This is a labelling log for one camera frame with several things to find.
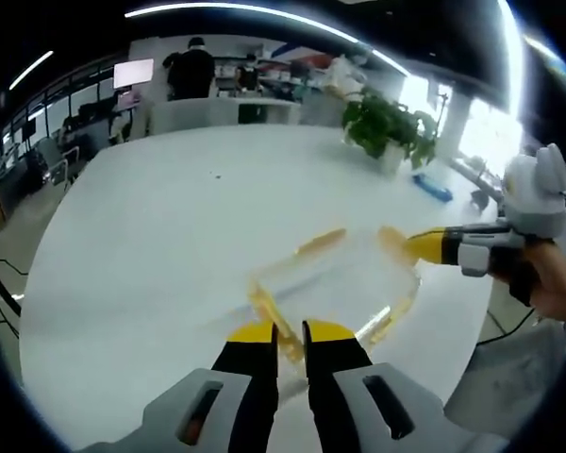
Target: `blue object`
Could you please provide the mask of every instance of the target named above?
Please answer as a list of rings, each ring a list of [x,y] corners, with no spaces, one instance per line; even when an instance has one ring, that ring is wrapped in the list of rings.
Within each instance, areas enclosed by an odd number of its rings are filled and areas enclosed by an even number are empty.
[[[423,173],[413,175],[413,182],[443,203],[448,203],[453,199],[451,191]]]

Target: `round white table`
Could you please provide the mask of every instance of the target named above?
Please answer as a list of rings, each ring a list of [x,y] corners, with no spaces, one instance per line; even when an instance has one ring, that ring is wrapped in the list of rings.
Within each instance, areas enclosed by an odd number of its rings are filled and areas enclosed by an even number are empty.
[[[247,273],[335,227],[406,234],[489,221],[474,185],[433,162],[443,204],[394,180],[341,131],[231,126],[102,151],[46,229],[21,319],[25,391],[71,448],[114,442],[144,407],[224,345],[225,314],[246,307]],[[477,341],[491,279],[419,264],[412,310],[373,352],[446,402]],[[320,451],[305,396],[275,419],[269,451]]]

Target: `green plant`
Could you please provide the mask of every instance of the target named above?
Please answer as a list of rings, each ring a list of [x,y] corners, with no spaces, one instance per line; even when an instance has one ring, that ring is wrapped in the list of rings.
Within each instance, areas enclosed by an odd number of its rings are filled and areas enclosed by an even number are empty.
[[[361,101],[351,101],[341,125],[368,156],[379,159],[393,142],[405,150],[413,169],[434,159],[437,124],[424,111],[410,113],[406,106],[390,103],[379,93],[364,89]]]

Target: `potted plant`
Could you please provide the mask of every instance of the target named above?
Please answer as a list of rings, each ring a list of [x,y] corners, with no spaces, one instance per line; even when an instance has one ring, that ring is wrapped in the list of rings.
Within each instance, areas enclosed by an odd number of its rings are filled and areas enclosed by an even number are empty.
[[[410,113],[373,90],[361,94],[362,100],[348,103],[342,126],[350,140],[381,161],[385,174],[394,175],[406,159],[414,170],[434,159],[438,127],[429,114]]]

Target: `transparent plastic box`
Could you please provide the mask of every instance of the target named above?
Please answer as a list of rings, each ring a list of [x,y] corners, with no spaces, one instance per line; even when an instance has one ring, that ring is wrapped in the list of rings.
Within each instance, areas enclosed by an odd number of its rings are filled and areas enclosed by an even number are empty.
[[[279,361],[280,379],[288,368],[296,378],[304,373],[304,320],[348,327],[370,352],[410,309],[420,279],[394,253],[388,230],[331,231],[251,274],[250,303],[260,320],[277,325],[280,354],[292,365]]]

